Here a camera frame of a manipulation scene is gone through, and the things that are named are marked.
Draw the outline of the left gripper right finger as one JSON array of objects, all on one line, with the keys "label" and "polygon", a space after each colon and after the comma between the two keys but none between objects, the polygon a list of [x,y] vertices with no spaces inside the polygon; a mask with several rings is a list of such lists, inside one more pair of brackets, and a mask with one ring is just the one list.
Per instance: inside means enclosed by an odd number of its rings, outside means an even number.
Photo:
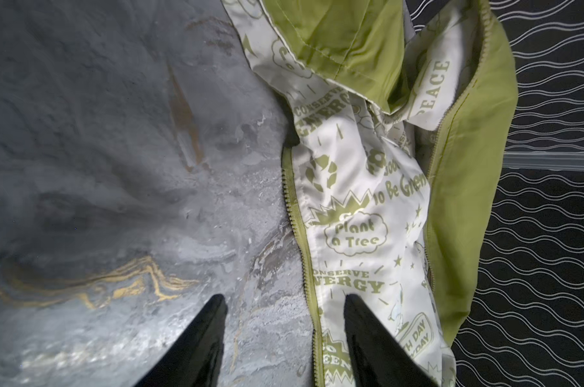
[{"label": "left gripper right finger", "polygon": [[406,354],[360,296],[346,296],[343,316],[351,367],[358,386],[436,385]]}]

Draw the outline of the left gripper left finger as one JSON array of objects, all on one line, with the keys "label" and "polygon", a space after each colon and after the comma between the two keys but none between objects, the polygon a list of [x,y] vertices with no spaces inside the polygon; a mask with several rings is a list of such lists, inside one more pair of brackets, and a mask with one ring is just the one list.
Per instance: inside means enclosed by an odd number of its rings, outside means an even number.
[{"label": "left gripper left finger", "polygon": [[227,303],[212,296],[138,386],[216,386],[224,354]]}]

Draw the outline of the green zip-up jacket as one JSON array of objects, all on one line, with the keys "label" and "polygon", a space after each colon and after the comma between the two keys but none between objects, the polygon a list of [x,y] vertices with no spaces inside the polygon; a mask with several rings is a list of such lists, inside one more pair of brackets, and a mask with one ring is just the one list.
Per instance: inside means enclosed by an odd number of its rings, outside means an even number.
[{"label": "green zip-up jacket", "polygon": [[360,296],[436,385],[469,316],[518,101],[487,1],[412,37],[402,1],[226,1],[251,69],[289,104],[282,155],[318,386],[358,386],[344,329]]}]

